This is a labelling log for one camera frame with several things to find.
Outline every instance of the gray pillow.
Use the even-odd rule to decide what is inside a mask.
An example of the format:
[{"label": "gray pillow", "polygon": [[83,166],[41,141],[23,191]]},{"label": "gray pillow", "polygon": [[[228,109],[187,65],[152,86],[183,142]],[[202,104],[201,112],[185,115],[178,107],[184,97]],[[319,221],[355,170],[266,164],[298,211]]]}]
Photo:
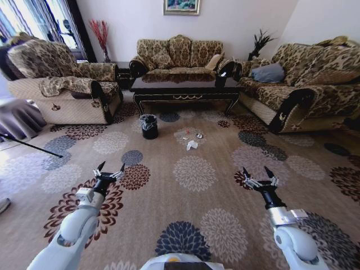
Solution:
[{"label": "gray pillow", "polygon": [[275,63],[253,69],[251,76],[257,82],[279,83],[283,81],[285,73],[282,66],[279,63]]}]

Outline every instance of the potted plant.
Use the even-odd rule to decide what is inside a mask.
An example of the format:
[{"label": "potted plant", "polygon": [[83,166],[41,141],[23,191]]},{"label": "potted plant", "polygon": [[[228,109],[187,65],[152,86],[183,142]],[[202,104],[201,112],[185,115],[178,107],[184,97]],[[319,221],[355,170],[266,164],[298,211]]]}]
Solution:
[{"label": "potted plant", "polygon": [[247,60],[251,61],[254,56],[258,57],[260,55],[260,50],[264,48],[268,42],[273,41],[274,39],[275,38],[271,38],[271,35],[267,35],[267,31],[262,31],[262,29],[260,29],[260,35],[254,35],[255,47],[254,50],[249,53],[249,58]]}]

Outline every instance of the trash can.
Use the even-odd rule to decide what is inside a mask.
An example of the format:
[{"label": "trash can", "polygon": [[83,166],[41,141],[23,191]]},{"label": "trash can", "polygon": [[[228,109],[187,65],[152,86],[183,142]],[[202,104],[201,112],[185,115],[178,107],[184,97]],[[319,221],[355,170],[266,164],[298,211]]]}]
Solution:
[{"label": "trash can", "polygon": [[139,119],[143,137],[148,140],[155,139],[159,135],[156,116],[153,114],[143,114]]}]

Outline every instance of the loveseat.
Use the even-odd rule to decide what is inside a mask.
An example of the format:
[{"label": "loveseat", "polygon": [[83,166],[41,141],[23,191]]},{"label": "loveseat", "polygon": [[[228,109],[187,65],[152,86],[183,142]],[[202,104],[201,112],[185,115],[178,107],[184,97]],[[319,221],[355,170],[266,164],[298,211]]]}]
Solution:
[{"label": "loveseat", "polygon": [[177,35],[168,40],[140,39],[138,55],[129,63],[133,78],[171,80],[172,74],[184,74],[183,80],[213,80],[217,74],[232,75],[234,61],[222,59],[215,70],[206,69],[212,57],[223,52],[223,43],[215,40],[191,40]]},{"label": "loveseat", "polygon": [[[251,70],[279,63],[281,83],[256,82]],[[240,101],[275,133],[335,129],[360,115],[360,48],[282,45],[271,61],[239,61]]]},{"label": "loveseat", "polygon": [[112,123],[122,99],[116,64],[77,64],[65,44],[33,38],[0,51],[9,91],[34,100],[47,123]]}]

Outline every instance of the window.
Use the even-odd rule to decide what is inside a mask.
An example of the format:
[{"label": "window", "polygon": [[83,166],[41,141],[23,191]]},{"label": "window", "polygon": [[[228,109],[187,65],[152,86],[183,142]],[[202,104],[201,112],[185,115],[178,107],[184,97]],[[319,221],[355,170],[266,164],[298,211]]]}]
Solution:
[{"label": "window", "polygon": [[0,44],[18,32],[63,42],[77,59],[86,60],[64,0],[0,0]]}]

